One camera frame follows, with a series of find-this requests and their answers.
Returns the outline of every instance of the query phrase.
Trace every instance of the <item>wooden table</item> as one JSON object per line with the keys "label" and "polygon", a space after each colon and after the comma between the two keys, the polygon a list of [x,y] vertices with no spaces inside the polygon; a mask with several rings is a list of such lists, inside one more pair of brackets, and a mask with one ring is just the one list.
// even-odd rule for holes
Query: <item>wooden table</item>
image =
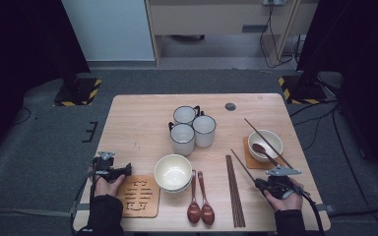
{"label": "wooden table", "polygon": [[[225,109],[227,103],[233,103],[236,109],[228,111]],[[189,222],[186,210],[191,202],[191,188],[187,188],[177,194],[161,191],[157,217],[123,218],[121,224],[125,231],[275,231],[272,208],[235,157],[233,166],[246,227],[233,226],[225,156],[233,156],[233,149],[245,161],[243,138],[254,131],[244,118],[257,129],[270,130],[282,139],[284,158],[303,172],[294,178],[304,185],[316,204],[322,203],[284,100],[275,93],[117,95],[113,99],[97,150],[115,151],[116,168],[131,162],[134,175],[154,175],[156,163],[172,153],[167,123],[172,121],[172,113],[180,105],[200,105],[206,114],[217,121],[213,145],[195,147],[194,152],[187,156],[195,170],[204,172],[207,199],[214,208],[216,221],[212,226],[207,226],[202,220],[195,225]],[[262,169],[250,169],[250,173],[256,178],[268,177]],[[90,186],[88,181],[81,204],[89,202]],[[202,207],[199,183],[196,194]],[[324,229],[328,230],[331,223],[327,213],[320,211],[320,215]],[[314,212],[306,201],[303,204],[303,216],[307,229],[318,229]],[[74,228],[79,230],[85,226],[88,217],[88,210],[79,210]]]}

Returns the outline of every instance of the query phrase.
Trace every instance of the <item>white bowl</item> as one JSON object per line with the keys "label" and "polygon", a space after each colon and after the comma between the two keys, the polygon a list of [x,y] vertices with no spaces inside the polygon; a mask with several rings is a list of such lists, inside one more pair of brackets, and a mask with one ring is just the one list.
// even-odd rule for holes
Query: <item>white bowl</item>
{"label": "white bowl", "polygon": [[[259,130],[258,132],[260,132],[260,134],[273,146],[273,148],[275,148],[278,153],[282,154],[282,151],[284,151],[284,144],[275,133],[267,130]],[[253,156],[253,158],[263,162],[270,161],[269,158],[264,154],[253,150],[253,148],[251,147],[253,144],[261,145],[271,158],[278,157],[278,154],[275,153],[272,148],[269,147],[269,145],[256,132],[253,132],[248,137],[248,150],[250,151],[250,154]]]}
{"label": "white bowl", "polygon": [[179,154],[164,156],[155,168],[157,184],[169,193],[177,193],[189,186],[192,179],[192,165],[189,160]]}

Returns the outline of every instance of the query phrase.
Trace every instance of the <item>white cabinet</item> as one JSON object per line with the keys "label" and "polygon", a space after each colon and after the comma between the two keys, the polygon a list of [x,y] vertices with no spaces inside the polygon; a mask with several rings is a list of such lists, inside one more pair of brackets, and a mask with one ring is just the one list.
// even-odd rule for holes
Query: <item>white cabinet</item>
{"label": "white cabinet", "polygon": [[144,0],[62,0],[87,61],[155,61]]}

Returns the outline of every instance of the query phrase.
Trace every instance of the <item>spoon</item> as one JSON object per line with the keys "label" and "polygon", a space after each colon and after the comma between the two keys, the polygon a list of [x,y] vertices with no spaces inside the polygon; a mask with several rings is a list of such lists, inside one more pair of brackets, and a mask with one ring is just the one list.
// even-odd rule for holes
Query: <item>spoon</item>
{"label": "spoon", "polygon": [[263,146],[261,146],[261,145],[259,145],[259,144],[253,144],[251,147],[252,147],[255,151],[264,154],[264,155],[270,160],[270,162],[272,162],[275,166],[279,166],[279,164],[278,164],[275,160],[273,160],[271,156],[269,156],[269,155],[266,153],[266,149],[265,149]]}
{"label": "spoon", "polygon": [[215,220],[215,213],[213,208],[207,201],[207,195],[205,194],[204,186],[204,174],[202,171],[198,171],[199,185],[201,186],[202,197],[204,197],[204,205],[202,206],[201,217],[204,220],[204,223],[212,225]]}
{"label": "spoon", "polygon": [[195,190],[196,190],[196,171],[192,170],[192,203],[188,207],[188,219],[191,223],[197,223],[201,218],[201,209],[196,203]]}

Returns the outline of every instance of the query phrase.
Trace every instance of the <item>black cable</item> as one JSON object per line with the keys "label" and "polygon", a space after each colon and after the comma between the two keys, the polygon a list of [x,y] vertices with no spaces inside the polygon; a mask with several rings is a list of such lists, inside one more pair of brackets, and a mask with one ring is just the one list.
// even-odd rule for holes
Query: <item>black cable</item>
{"label": "black cable", "polygon": [[366,210],[366,211],[357,211],[357,212],[343,212],[343,213],[334,213],[334,214],[329,214],[328,216],[330,218],[336,218],[336,217],[341,217],[341,216],[359,216],[359,215],[365,215],[365,214],[371,214],[371,213],[377,213],[377,209],[373,210]]}
{"label": "black cable", "polygon": [[334,110],[336,110],[340,105],[339,104],[336,104],[336,106],[334,106],[333,109],[331,109],[329,112],[327,112],[326,114],[322,115],[322,116],[319,116],[319,117],[314,117],[314,118],[311,118],[311,119],[308,119],[308,120],[305,120],[305,121],[301,121],[301,122],[298,122],[296,124],[293,124],[293,126],[297,126],[297,125],[301,125],[301,124],[304,124],[306,122],[309,122],[309,121],[312,121],[312,120],[316,120],[316,119],[320,119],[320,118],[324,118],[328,115],[330,115]]}
{"label": "black cable", "polygon": [[272,36],[272,40],[273,40],[273,44],[275,46],[275,51],[276,51],[276,59],[280,62],[278,65],[276,66],[271,66],[269,65],[267,59],[266,59],[266,53],[265,53],[265,50],[263,49],[263,34],[264,34],[264,30],[262,31],[262,33],[260,34],[260,48],[262,49],[262,53],[263,53],[263,56],[265,58],[265,62],[266,62],[266,65],[269,67],[269,68],[277,68],[279,67],[280,65],[284,64],[284,63],[287,63],[289,61],[291,61],[291,59],[288,59],[287,61],[282,61],[279,56],[278,56],[278,50],[277,50],[277,47],[276,47],[276,40],[275,40],[275,36],[273,35],[273,30],[272,30],[272,14],[273,14],[273,7],[275,6],[273,0],[270,0],[269,1],[269,18],[266,22],[266,26],[265,26],[265,29],[269,29],[270,30],[270,33],[271,33],[271,36]]}
{"label": "black cable", "polygon": [[296,65],[298,63],[297,61],[297,55],[299,54],[299,44],[300,44],[300,35],[297,36],[297,42],[293,45],[293,53],[294,53],[294,61],[296,62]]}
{"label": "black cable", "polygon": [[27,118],[24,119],[23,121],[20,121],[20,122],[17,122],[17,123],[11,124],[11,125],[16,126],[16,125],[23,124],[23,123],[26,122],[28,119],[30,119],[30,117],[32,116],[32,112],[31,112],[28,108],[23,107],[23,108],[21,108],[21,110],[27,110],[27,112],[29,113],[29,115],[28,115]]}
{"label": "black cable", "polygon": [[315,141],[317,140],[318,126],[319,126],[321,119],[322,119],[321,117],[318,119],[317,125],[315,127],[314,138],[312,139],[311,144],[308,145],[307,147],[304,147],[302,150],[308,150],[314,145]]}
{"label": "black cable", "polygon": [[312,210],[314,211],[315,217],[317,219],[318,229],[322,236],[325,235],[324,233],[324,227],[322,226],[321,216],[319,215],[318,209],[315,206],[315,202],[312,201],[311,197],[309,197],[307,194],[303,193],[303,191],[300,191],[299,194],[308,201],[308,203],[311,205]]}
{"label": "black cable", "polygon": [[326,116],[328,116],[328,115],[331,114],[332,112],[334,112],[334,111],[337,109],[337,107],[339,107],[339,104],[336,104],[336,106],[335,106],[333,109],[331,109],[328,113],[326,113],[326,114],[324,114],[324,115],[322,115],[322,116],[320,116],[320,117],[312,118],[312,119],[309,119],[309,120],[306,120],[306,121],[302,121],[302,122],[299,122],[299,123],[296,123],[296,124],[293,125],[293,126],[301,125],[301,124],[304,124],[304,123],[309,122],[309,121],[311,121],[311,120],[317,120],[317,119],[318,119],[317,125],[316,125],[316,127],[315,127],[314,138],[312,139],[311,144],[308,145],[307,147],[303,148],[302,150],[307,150],[307,149],[311,148],[311,147],[314,145],[314,143],[315,143],[315,141],[316,141],[316,139],[317,139],[318,127],[319,127],[319,123],[320,123],[321,119],[324,118],[324,117],[326,117]]}
{"label": "black cable", "polygon": [[337,138],[339,139],[340,146],[341,146],[341,148],[342,148],[342,151],[343,151],[343,154],[344,154],[344,156],[345,156],[346,163],[347,163],[348,168],[349,168],[349,170],[350,170],[350,172],[351,172],[351,175],[352,175],[352,177],[353,177],[355,183],[357,184],[357,188],[358,188],[358,190],[360,191],[360,194],[361,194],[361,196],[363,197],[364,202],[366,203],[366,206],[367,206],[367,208],[368,208],[368,211],[370,212],[370,214],[373,216],[373,218],[374,218],[374,219],[376,220],[376,222],[378,223],[378,217],[374,214],[374,212],[373,212],[373,210],[372,210],[372,208],[371,208],[371,206],[370,206],[370,203],[369,203],[369,201],[367,200],[367,197],[366,197],[366,195],[364,194],[364,192],[363,192],[363,190],[362,190],[362,188],[361,188],[361,185],[360,185],[360,183],[358,182],[357,176],[356,176],[356,174],[355,174],[355,172],[354,172],[354,170],[353,170],[353,168],[352,168],[352,166],[351,166],[351,163],[350,163],[350,161],[349,161],[349,158],[348,158],[348,155],[347,155],[346,149],[345,149],[345,147],[344,147],[344,145],[343,145],[343,140],[342,140],[342,138],[341,138],[341,136],[340,136],[340,132],[339,132],[339,129],[338,129],[338,127],[337,127],[335,112],[332,113],[332,119],[333,119],[333,123],[334,123],[334,129],[336,130]]}
{"label": "black cable", "polygon": [[[85,178],[85,181],[84,183],[81,185],[81,188],[79,188],[78,192],[76,193],[76,197],[75,197],[75,200],[73,201],[73,207],[76,207],[77,205],[77,202],[79,200],[79,196],[80,194],[82,193],[82,191],[85,189],[85,186],[86,186],[86,182],[88,181],[88,176]],[[75,228],[73,227],[73,223],[74,223],[74,220],[75,220],[75,217],[74,217],[74,214],[75,212],[71,212],[70,213],[70,226],[71,226],[71,231],[72,231],[72,235],[76,235],[76,230]]]}
{"label": "black cable", "polygon": [[307,106],[293,112],[292,114],[289,115],[289,117],[292,117],[292,116],[296,115],[297,113],[299,113],[299,112],[301,112],[305,109],[308,109],[309,107],[312,107],[314,105],[321,105],[321,104],[326,104],[326,103],[331,103],[331,102],[338,102],[338,101],[337,100],[329,100],[329,101],[325,101],[325,102],[321,102],[321,103],[313,103],[313,104],[307,105]]}

